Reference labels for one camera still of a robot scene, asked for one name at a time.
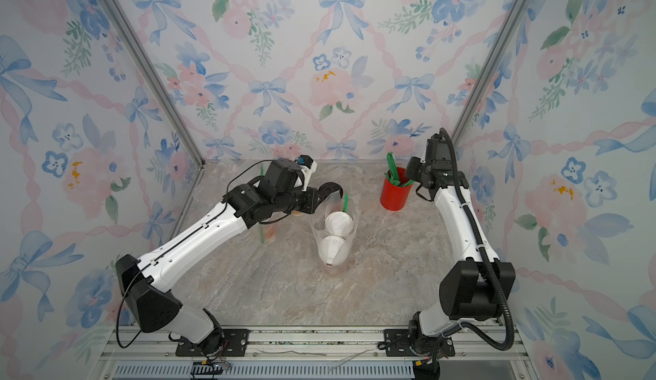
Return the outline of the red cup white lid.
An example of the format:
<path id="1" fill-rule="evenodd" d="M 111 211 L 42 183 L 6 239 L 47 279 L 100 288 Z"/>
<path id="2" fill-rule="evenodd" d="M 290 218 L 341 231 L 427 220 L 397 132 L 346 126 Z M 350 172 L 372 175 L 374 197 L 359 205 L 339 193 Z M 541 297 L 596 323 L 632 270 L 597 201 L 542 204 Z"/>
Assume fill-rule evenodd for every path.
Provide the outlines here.
<path id="1" fill-rule="evenodd" d="M 355 229 L 355 221 L 349 214 L 337 211 L 326 217 L 325 227 L 329 235 L 347 239 Z"/>

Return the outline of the white lid cup back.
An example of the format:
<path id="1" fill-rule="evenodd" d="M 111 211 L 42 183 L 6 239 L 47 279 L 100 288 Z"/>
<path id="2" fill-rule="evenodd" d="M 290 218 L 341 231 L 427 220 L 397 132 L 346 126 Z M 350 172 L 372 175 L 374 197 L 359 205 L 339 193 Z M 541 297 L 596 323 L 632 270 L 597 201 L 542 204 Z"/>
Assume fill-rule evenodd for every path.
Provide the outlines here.
<path id="1" fill-rule="evenodd" d="M 327 267 L 340 267 L 350 254 L 351 244 L 339 236 L 326 236 L 318 243 L 318 254 Z"/>

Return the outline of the clear plastic carrier bag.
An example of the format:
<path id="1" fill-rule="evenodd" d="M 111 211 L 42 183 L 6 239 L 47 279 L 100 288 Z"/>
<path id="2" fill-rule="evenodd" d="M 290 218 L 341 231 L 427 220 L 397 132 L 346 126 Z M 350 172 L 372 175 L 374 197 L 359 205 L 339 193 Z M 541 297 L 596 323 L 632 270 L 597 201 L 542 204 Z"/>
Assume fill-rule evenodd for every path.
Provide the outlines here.
<path id="1" fill-rule="evenodd" d="M 270 164 L 269 160 L 262 160 L 262 161 L 245 161 L 237 171 L 237 175 L 232 179 L 228 184 L 227 184 L 227 191 L 225 193 L 228 193 L 232 191 L 234 188 L 236 188 L 239 185 L 242 184 L 247 184 L 250 180 L 253 178 L 256 178 L 260 176 L 260 164 L 263 163 L 265 171 L 268 168 L 268 165 Z M 253 226 L 250 231 L 255 234 L 258 238 L 258 231 L 257 227 L 261 224 L 257 224 L 256 226 Z"/>

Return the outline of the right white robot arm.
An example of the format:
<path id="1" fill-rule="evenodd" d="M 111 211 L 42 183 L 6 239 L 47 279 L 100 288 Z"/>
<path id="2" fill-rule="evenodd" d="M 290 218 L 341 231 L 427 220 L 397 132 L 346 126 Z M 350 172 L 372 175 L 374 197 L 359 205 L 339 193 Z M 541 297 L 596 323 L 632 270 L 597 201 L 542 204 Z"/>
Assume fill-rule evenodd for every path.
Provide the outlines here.
<path id="1" fill-rule="evenodd" d="M 436 303 L 408 324 L 411 349 L 435 358 L 452 335 L 469 330 L 493 349 L 508 351 L 515 343 L 508 298 L 516 272 L 499 258 L 483 232 L 445 129 L 427 140 L 424 158 L 409 161 L 406 176 L 418 185 L 417 196 L 434 204 L 442 216 L 454 255 Z"/>

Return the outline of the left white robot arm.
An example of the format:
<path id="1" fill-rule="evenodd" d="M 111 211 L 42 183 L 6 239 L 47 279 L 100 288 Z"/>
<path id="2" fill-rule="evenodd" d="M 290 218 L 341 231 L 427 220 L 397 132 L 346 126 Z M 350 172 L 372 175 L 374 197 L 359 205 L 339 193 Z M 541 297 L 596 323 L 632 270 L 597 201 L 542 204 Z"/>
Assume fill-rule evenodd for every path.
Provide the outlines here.
<path id="1" fill-rule="evenodd" d="M 276 214 L 314 214 L 330 195 L 342 194 L 333 182 L 310 186 L 317 166 L 308 155 L 270 160 L 263 175 L 246 184 L 229 182 L 210 212 L 164 245 L 140 257 L 121 257 L 115 266 L 120 307 L 132 313 L 143 333 L 167 330 L 207 357 L 220 354 L 227 340 L 218 320 L 207 310 L 184 305 L 173 287 L 194 265 L 251 227 L 277 222 Z"/>

